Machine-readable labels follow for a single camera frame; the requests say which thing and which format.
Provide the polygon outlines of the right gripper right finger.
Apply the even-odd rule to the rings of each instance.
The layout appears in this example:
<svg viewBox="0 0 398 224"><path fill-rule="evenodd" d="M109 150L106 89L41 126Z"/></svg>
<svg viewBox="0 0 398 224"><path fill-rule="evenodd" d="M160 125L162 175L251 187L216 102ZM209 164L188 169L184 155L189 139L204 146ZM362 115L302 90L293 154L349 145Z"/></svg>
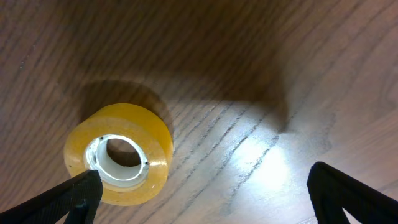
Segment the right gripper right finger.
<svg viewBox="0 0 398 224"><path fill-rule="evenodd" d="M397 223L397 201L324 163L312 165L308 192L318 223Z"/></svg>

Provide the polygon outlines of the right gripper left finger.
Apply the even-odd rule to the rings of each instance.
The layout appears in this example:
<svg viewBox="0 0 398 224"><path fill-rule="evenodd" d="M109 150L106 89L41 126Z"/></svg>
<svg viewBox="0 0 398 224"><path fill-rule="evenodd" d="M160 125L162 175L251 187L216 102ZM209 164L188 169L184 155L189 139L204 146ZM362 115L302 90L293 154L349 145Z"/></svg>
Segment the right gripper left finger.
<svg viewBox="0 0 398 224"><path fill-rule="evenodd" d="M1 213L1 223L93 223L103 194L97 170L83 173Z"/></svg>

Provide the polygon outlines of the yellow tape roll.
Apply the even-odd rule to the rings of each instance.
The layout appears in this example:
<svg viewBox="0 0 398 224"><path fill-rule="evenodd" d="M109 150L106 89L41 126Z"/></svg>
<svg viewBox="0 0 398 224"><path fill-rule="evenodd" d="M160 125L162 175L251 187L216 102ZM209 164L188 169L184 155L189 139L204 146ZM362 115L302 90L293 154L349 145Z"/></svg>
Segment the yellow tape roll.
<svg viewBox="0 0 398 224"><path fill-rule="evenodd" d="M141 106L105 106L68 136L64 160L69 173L99 172L102 201L131 206L163 189L172 161L173 141L166 124Z"/></svg>

